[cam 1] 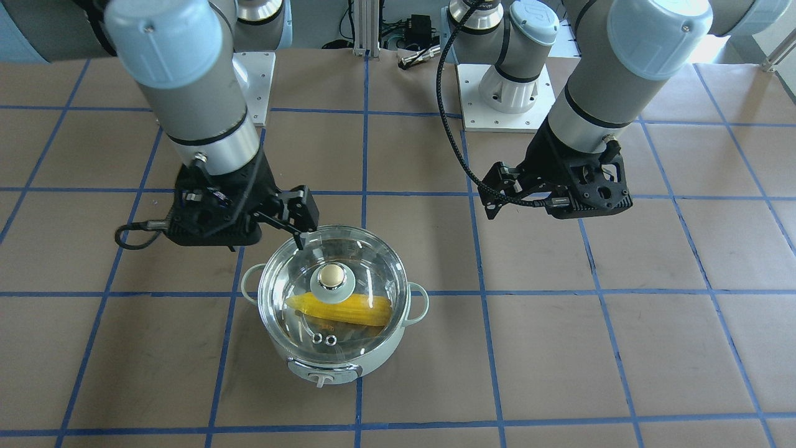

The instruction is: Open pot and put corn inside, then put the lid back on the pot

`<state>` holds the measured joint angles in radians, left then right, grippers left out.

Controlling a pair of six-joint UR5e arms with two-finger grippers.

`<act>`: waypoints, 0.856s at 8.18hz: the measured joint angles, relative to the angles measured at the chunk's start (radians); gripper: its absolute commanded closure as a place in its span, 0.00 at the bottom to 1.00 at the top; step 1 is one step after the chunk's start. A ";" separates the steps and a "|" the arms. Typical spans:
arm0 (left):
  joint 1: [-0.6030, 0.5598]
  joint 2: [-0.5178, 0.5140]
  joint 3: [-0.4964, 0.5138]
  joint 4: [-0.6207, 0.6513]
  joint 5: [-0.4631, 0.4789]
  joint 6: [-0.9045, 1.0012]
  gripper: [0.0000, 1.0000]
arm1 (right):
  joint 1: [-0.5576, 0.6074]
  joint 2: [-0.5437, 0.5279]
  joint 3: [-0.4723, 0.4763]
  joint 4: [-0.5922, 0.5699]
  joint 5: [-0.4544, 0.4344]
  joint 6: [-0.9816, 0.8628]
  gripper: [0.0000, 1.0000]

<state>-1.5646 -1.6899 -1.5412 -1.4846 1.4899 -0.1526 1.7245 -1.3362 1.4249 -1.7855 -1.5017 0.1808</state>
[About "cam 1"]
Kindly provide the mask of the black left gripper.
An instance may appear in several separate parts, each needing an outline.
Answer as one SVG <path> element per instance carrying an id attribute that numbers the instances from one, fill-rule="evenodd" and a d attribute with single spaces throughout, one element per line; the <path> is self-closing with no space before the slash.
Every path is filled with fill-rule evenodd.
<path id="1" fill-rule="evenodd" d="M 617 215 L 633 207 L 621 145 L 615 135 L 600 138 L 601 153 L 584 153 L 561 142 L 543 122 L 519 170 L 501 161 L 489 168 L 478 187 L 489 220 L 512 200 L 548 192 L 546 211 L 557 219 Z M 516 184 L 519 178 L 520 191 Z"/>

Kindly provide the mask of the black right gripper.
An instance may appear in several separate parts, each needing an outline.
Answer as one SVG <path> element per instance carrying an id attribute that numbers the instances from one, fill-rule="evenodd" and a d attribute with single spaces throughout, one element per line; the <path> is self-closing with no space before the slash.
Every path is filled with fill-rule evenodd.
<path id="1" fill-rule="evenodd" d="M 319 210 L 305 185 L 279 193 L 262 149 L 224 175 L 210 175 L 210 157 L 197 151 L 177 173 L 167 220 L 165 235 L 179 246 L 251 246 L 264 222 L 289 232 L 303 250 Z"/>

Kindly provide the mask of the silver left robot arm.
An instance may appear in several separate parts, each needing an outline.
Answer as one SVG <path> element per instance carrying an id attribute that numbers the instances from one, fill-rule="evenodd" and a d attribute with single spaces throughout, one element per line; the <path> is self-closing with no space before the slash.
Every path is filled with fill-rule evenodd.
<path id="1" fill-rule="evenodd" d="M 788 1 L 566 1 L 580 60 L 515 167 L 495 162 L 477 185 L 487 218 L 501 207 L 542 207 L 557 219 L 617 215 L 633 206 L 620 134 L 707 35 L 753 35 Z M 559 19 L 540 1 L 451 1 L 441 60 L 486 63 L 481 97 L 501 113 L 532 107 L 531 94 Z"/>

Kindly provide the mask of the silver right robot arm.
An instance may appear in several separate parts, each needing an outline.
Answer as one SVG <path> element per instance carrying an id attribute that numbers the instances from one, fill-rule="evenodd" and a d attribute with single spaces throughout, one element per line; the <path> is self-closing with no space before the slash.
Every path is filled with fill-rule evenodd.
<path id="1" fill-rule="evenodd" d="M 52 63 L 117 57 L 139 86 L 182 165 L 161 220 L 126 231 L 179 246 L 250 246 L 261 223 L 302 249 L 318 228 L 306 186 L 279 189 L 262 149 L 274 51 L 292 40 L 288 1 L 3 1 L 2 60 Z"/>

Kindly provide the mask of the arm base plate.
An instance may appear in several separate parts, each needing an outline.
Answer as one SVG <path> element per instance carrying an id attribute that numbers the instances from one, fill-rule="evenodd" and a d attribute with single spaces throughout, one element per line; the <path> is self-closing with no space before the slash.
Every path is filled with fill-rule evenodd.
<path id="1" fill-rule="evenodd" d="M 233 68 L 247 104 L 248 116 L 256 127 L 266 126 L 275 63 L 274 52 L 233 54 Z"/>
<path id="2" fill-rule="evenodd" d="M 537 79 L 517 83 L 492 65 L 457 66 L 461 113 L 466 131 L 535 133 L 555 102 L 548 67 Z"/>

